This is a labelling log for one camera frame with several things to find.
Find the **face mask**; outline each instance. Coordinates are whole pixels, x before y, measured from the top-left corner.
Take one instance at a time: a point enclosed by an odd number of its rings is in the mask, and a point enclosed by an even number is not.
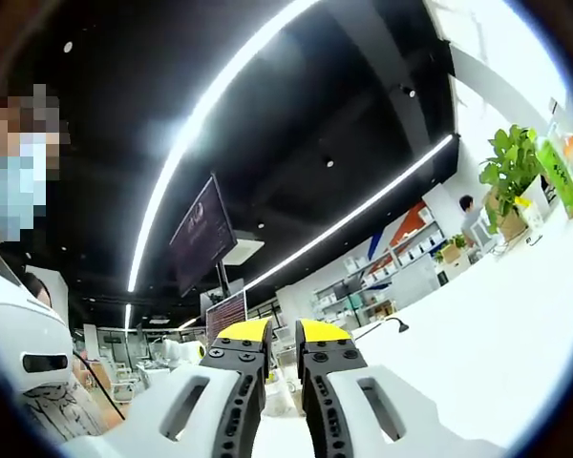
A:
[[[0,156],[0,241],[20,241],[47,203],[45,134],[21,134],[19,156]]]

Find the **green bottle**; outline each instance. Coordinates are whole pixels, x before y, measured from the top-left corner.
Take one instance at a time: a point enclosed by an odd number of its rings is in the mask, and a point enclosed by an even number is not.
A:
[[[550,138],[552,135],[557,135],[555,125],[550,127]],[[573,179],[549,138],[538,138],[537,159],[556,188],[566,214],[573,218]]]

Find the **black ceiling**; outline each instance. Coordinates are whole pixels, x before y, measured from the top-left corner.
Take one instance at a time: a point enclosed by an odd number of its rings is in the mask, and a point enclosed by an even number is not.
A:
[[[46,84],[71,144],[61,151],[59,181],[48,184],[47,216],[1,251],[15,266],[29,252],[30,263],[62,272],[72,325],[121,327],[127,302],[133,325],[155,314],[171,319],[162,327],[197,316],[200,290],[216,286],[216,275],[179,298],[167,242],[211,172],[233,226],[265,241],[243,266],[227,268],[230,279],[250,281],[454,131],[449,54],[421,0],[357,0],[355,12],[343,1],[320,2],[243,70],[204,125],[159,209],[137,292],[128,294],[138,230],[175,131],[224,63],[286,3],[65,2],[19,57],[11,92]],[[349,14],[369,26],[352,28]],[[416,97],[399,84],[414,87]],[[249,304],[407,211],[456,170],[456,155],[453,142],[432,167],[251,290]]]

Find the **sign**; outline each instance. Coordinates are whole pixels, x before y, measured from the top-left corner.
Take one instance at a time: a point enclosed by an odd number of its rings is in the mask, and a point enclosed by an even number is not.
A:
[[[206,338],[208,347],[214,343],[221,331],[231,324],[245,322],[246,293],[241,291],[217,303],[206,311]]]
[[[170,240],[180,295],[187,294],[234,246],[236,236],[212,176]]]

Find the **potted plant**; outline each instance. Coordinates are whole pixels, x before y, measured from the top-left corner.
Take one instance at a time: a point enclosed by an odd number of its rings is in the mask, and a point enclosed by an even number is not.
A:
[[[500,229],[510,240],[526,228],[518,216],[515,198],[520,197],[541,173],[541,165],[535,154],[536,138],[535,130],[514,124],[509,129],[509,135],[499,129],[495,138],[488,140],[495,156],[482,162],[486,166],[479,174],[479,182],[493,187],[485,201],[491,234],[496,234]]]
[[[452,262],[460,257],[460,250],[467,246],[467,240],[462,234],[456,234],[455,236],[446,240],[442,245],[441,249],[435,251],[433,258],[437,263]]]

